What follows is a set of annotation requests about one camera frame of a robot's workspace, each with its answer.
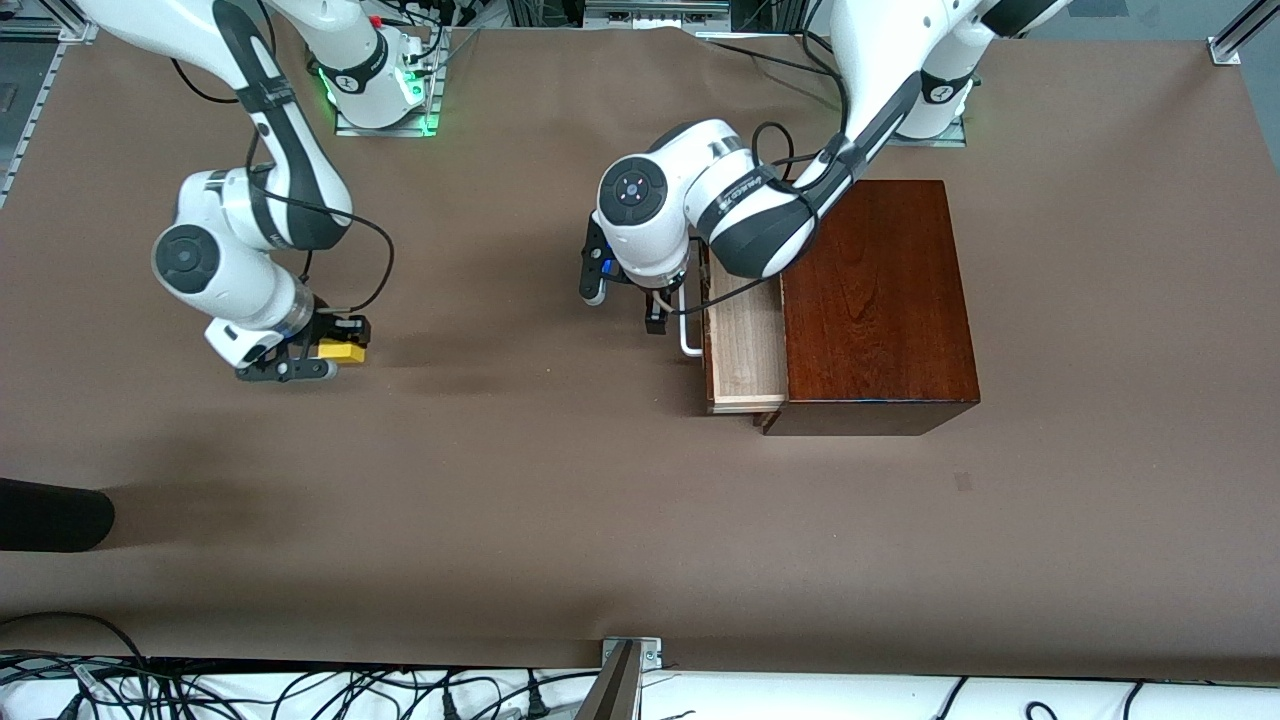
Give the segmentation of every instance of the brown table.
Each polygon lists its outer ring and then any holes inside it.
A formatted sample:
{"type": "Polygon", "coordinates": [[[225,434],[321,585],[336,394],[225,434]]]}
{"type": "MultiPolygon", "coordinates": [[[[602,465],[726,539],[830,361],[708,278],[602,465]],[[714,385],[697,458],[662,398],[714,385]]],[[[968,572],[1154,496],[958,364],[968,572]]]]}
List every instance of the brown table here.
{"type": "MultiPolygon", "coordinates": [[[[966,150],[873,172],[947,182],[982,405],[765,438],[703,415],[637,299],[582,305],[577,252],[613,159],[714,115],[815,146],[820,78],[675,31],[485,33],[438,138],[323,138],[399,246],[369,366],[251,387],[147,260],[247,122],[163,58],[72,50],[0,210],[0,471],[118,488],[125,547],[5,555],[0,610],[156,655],[567,665],[646,633],[684,667],[1275,679],[1280,182],[1240,74],[1004,42],[983,76],[966,150]]],[[[353,232],[314,284],[381,263],[353,232]]]]}

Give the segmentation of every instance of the wooden drawer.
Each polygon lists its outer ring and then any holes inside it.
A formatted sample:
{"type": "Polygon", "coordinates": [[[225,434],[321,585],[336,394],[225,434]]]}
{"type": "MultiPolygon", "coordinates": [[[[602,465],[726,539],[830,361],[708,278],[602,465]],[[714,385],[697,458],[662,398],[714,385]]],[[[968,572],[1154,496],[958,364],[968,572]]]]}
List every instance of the wooden drawer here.
{"type": "MultiPolygon", "coordinates": [[[[704,297],[740,287],[704,256],[704,297]]],[[[864,181],[813,250],[707,311],[712,414],[759,413],[767,434],[922,434],[979,401],[946,188],[864,181]]]]}

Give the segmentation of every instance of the yellow object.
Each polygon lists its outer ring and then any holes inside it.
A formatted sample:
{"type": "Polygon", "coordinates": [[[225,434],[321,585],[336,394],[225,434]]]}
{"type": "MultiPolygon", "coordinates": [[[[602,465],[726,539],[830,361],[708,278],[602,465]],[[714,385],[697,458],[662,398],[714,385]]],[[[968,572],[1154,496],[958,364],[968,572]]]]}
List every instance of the yellow object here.
{"type": "Polygon", "coordinates": [[[321,360],[335,360],[338,364],[364,363],[365,348],[355,342],[338,342],[335,340],[320,341],[321,360]]]}

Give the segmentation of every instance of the wooden cabinet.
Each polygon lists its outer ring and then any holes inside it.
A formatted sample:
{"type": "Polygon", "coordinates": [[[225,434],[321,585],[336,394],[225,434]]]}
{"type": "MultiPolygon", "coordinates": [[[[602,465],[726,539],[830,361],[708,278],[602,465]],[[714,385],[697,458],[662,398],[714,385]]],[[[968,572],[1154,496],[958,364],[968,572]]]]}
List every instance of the wooden cabinet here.
{"type": "MultiPolygon", "coordinates": [[[[708,259],[704,293],[742,282],[708,259]]],[[[979,401],[946,188],[864,181],[809,254],[707,311],[713,414],[759,413],[767,434],[915,436],[979,401]]]]}

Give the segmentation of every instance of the black cylinder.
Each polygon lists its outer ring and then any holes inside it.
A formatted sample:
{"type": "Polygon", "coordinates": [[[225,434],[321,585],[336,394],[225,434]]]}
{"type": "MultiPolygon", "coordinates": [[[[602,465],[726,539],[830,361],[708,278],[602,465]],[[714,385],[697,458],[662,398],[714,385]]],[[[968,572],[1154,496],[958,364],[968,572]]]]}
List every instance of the black cylinder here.
{"type": "Polygon", "coordinates": [[[0,478],[0,550],[83,552],[115,521],[111,500],[96,489],[0,478]]]}

